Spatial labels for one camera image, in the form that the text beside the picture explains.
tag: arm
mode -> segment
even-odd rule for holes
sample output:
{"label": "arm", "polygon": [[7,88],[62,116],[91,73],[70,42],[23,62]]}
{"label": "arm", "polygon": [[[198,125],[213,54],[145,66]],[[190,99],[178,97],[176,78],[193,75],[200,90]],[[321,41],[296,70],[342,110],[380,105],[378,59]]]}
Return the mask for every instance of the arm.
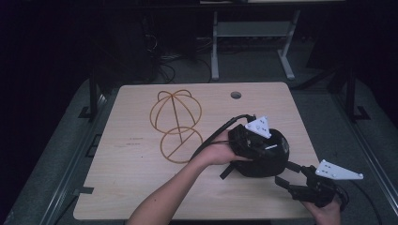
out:
{"label": "arm", "polygon": [[340,204],[338,197],[323,208],[318,208],[311,202],[301,202],[313,215],[317,225],[340,225]]}
{"label": "arm", "polygon": [[[215,139],[225,140],[228,140],[227,131]],[[196,178],[207,166],[245,159],[236,156],[228,144],[211,144],[172,179],[149,195],[131,214],[127,224],[168,224]]]}

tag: metal frame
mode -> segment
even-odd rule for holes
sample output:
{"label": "metal frame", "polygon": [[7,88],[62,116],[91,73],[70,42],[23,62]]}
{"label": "metal frame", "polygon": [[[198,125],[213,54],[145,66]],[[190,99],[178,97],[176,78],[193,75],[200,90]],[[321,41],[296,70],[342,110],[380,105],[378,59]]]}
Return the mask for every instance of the metal frame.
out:
{"label": "metal frame", "polygon": [[295,75],[287,60],[287,52],[295,34],[300,10],[295,10],[290,22],[219,22],[218,12],[214,12],[213,20],[213,50],[211,53],[211,79],[220,78],[219,60],[217,57],[217,37],[286,37],[286,42],[278,56],[288,80],[294,80]]}

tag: floor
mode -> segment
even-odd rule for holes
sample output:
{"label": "floor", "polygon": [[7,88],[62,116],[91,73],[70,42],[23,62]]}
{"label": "floor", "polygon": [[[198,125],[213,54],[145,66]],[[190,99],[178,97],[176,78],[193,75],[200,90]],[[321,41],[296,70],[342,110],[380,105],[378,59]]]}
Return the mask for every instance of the floor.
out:
{"label": "floor", "polygon": [[[280,43],[270,40],[265,40],[265,43],[266,46],[257,46],[241,52],[221,53],[219,56],[221,77],[218,83],[284,82],[293,87],[322,72],[319,69],[306,67],[313,43],[310,40],[306,42],[295,40],[288,59],[297,78],[288,81],[276,53]],[[200,53],[197,58],[199,60],[196,61],[178,59],[167,62],[165,64],[167,66],[162,66],[164,73],[159,74],[152,83],[207,83],[210,76],[209,52]],[[371,119],[358,121],[356,124],[351,123],[342,110],[344,89],[338,95],[332,95],[327,91],[330,78],[331,76],[305,90],[292,91],[292,95],[318,158],[328,159],[365,174],[365,179],[357,182],[360,188],[348,181],[338,182],[347,190],[351,200],[342,213],[342,222],[343,224],[380,224],[377,220],[377,217],[380,217],[384,224],[398,224],[397,212],[394,212],[391,206],[393,199],[387,194],[386,180],[379,178],[374,162],[367,157],[369,152],[366,151],[368,148],[371,149],[371,153],[375,155],[376,161],[381,164],[387,175],[387,183],[396,187],[398,131],[377,106],[369,88],[360,81],[357,81],[356,105],[362,106]],[[99,99],[99,114],[92,122],[88,122],[86,118],[79,118],[82,108],[89,105],[88,93],[88,81],[85,81],[75,93],[23,192],[15,202],[9,224],[121,225],[125,223],[125,221],[79,221],[73,217],[76,199],[79,192],[83,191],[85,176],[115,102],[117,88]],[[272,220],[270,223],[299,225],[314,224],[314,221],[308,218]],[[174,221],[171,224],[192,224],[192,222]],[[199,221],[198,224],[268,224],[268,222]]]}

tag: white plastic piece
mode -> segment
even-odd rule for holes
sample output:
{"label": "white plastic piece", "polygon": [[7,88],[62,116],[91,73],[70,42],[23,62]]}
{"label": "white plastic piece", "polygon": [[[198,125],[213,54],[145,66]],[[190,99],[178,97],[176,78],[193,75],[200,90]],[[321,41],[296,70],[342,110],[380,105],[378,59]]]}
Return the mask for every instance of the white plastic piece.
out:
{"label": "white plastic piece", "polygon": [[251,121],[249,124],[245,125],[245,128],[267,139],[271,137],[271,134],[269,133],[268,119],[266,116]]}
{"label": "white plastic piece", "polygon": [[327,177],[332,180],[361,180],[362,173],[349,171],[330,162],[322,160],[315,171],[316,175]]}

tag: table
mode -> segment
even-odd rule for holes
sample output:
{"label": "table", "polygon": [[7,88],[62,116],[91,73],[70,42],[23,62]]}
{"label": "table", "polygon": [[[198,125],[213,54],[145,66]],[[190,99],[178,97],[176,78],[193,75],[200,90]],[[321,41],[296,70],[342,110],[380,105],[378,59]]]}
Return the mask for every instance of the table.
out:
{"label": "table", "polygon": [[[163,133],[152,127],[150,119],[154,118],[151,109],[157,105],[158,93],[179,90],[189,91],[199,102],[201,108],[189,97],[184,100],[197,122],[194,129],[204,139],[232,117],[241,114],[256,114],[257,117],[266,115],[269,126],[278,129],[288,140],[290,161],[299,165],[318,165],[318,158],[294,99],[283,82],[126,85],[118,92],[84,182],[84,187],[93,188],[93,191],[91,194],[80,194],[74,209],[75,218],[127,219],[146,196],[184,166],[162,155],[160,142]],[[190,119],[184,118],[185,109],[177,101],[175,103],[180,126],[187,125]],[[170,102],[164,107],[159,116],[158,128],[175,127],[173,107],[170,108]],[[154,108],[152,115],[157,114],[157,106]],[[174,144],[175,139],[166,138],[164,146]],[[197,135],[192,135],[187,148],[190,152],[182,154],[182,157],[189,158],[199,141]],[[219,175],[226,167],[207,168],[176,211],[174,219],[310,217],[286,190],[274,184],[273,177],[248,178],[232,171],[221,180]],[[291,184],[302,185],[305,182],[302,174],[290,171],[285,171],[281,177]]]}

